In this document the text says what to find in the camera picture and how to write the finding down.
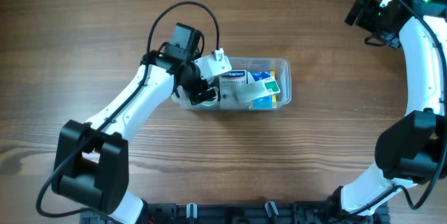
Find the white Hansaplast plaster box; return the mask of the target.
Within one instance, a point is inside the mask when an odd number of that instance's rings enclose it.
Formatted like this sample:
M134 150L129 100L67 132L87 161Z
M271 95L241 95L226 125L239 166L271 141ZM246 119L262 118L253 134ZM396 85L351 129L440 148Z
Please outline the white Hansaplast plaster box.
M246 70L232 70L219 77L220 107L235 108L240 106L237 88L247 83Z

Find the white green medicine box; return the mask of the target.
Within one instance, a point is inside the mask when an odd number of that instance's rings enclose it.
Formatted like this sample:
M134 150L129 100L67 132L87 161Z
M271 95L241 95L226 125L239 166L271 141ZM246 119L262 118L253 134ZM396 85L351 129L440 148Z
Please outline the white green medicine box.
M276 95L281 92L274 77L258 80L250 84L241 84L235 88L235 96L238 101L248 103L258 98Z

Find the blue yellow VapoDrops packet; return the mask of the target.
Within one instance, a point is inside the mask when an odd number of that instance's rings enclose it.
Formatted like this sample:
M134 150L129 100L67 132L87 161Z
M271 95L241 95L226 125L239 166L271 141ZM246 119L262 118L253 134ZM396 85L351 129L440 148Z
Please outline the blue yellow VapoDrops packet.
M250 72L250 76L248 77L247 81L248 83L257 82L259 80L264 80L266 78L272 77L274 76L274 74L275 72L273 70ZM277 107L276 102L277 96L270 95L253 100L249 108L253 110L275 109Z

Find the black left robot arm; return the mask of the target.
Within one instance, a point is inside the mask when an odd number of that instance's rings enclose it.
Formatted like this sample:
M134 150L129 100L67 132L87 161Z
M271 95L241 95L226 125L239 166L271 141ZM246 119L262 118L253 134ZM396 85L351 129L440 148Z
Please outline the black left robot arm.
M201 31L185 24L175 26L171 40L149 49L135 77L104 109L86 122L70 120L59 133L54 171L38 194L44 192L82 204L73 214L94 212L107 221L148 223L148 203L128 190L129 145L153 111L172 95L183 91L190 104L217 98L210 80L231 70L224 50L217 46L203 55L198 46Z

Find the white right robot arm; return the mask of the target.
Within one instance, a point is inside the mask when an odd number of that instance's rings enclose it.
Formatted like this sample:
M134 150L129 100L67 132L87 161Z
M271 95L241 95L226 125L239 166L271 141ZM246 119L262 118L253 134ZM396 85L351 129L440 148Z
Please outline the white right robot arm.
M446 0L356 0L345 19L366 45L404 52L405 115L380 134L374 162L325 202L329 223L361 223L399 193L423 185L417 210L446 176Z

